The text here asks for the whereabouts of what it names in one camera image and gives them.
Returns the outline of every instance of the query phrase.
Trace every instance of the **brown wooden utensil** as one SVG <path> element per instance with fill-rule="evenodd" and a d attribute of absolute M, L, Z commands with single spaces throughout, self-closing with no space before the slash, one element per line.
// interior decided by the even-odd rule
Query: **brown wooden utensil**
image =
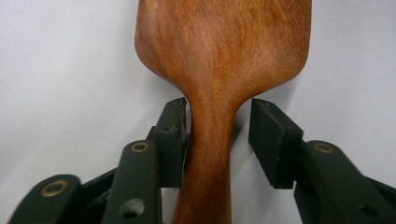
<path fill-rule="evenodd" d="M 247 99 L 297 76 L 311 0 L 140 0 L 143 64 L 190 102 L 191 142 L 175 224 L 231 223 L 230 138 Z"/>

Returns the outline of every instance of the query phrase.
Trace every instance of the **black metal part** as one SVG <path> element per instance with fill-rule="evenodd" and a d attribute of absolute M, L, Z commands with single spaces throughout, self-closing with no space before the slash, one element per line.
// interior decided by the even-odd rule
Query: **black metal part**
<path fill-rule="evenodd" d="M 299 161 L 323 208 L 318 223 L 396 223 L 392 207 L 337 146 L 308 142 Z"/>
<path fill-rule="evenodd" d="M 188 144 L 186 135 L 185 98 L 166 104 L 157 125 L 148 140 L 156 143 L 160 156 L 160 185 L 162 188 L 180 188 L 184 159 Z"/>
<path fill-rule="evenodd" d="M 137 141 L 124 148 L 102 223 L 162 223 L 158 152 L 154 143 Z"/>
<path fill-rule="evenodd" d="M 80 210 L 79 190 L 79 179 L 73 175 L 45 179 L 26 195 L 9 223 L 68 223 Z"/>
<path fill-rule="evenodd" d="M 276 105 L 252 99 L 248 140 L 275 189 L 293 188 L 293 153 L 302 138 L 303 130 Z"/>

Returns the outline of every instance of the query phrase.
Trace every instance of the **white background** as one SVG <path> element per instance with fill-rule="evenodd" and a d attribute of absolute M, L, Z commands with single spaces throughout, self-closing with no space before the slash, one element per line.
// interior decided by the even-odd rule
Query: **white background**
<path fill-rule="evenodd" d="M 144 139 L 163 105 L 182 96 L 138 60 L 136 9 L 127 0 L 0 4 L 0 223 L 49 176 L 84 183 L 117 166 L 123 147 Z M 258 96 L 281 107 L 305 140 L 336 144 L 392 186 L 395 12 L 393 0 L 314 1 L 304 71 Z M 248 145 L 249 105 L 235 119 L 233 223 L 300 223 L 292 191 L 268 185 Z M 163 192 L 165 223 L 176 195 Z"/>

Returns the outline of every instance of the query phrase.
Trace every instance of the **wood grain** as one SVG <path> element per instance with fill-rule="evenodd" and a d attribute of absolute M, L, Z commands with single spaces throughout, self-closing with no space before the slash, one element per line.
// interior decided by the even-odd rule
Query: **wood grain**
<path fill-rule="evenodd" d="M 297 76 L 311 0 L 140 0 L 143 64 L 186 95 L 191 145 L 173 223 L 231 223 L 230 138 L 247 99 Z"/>

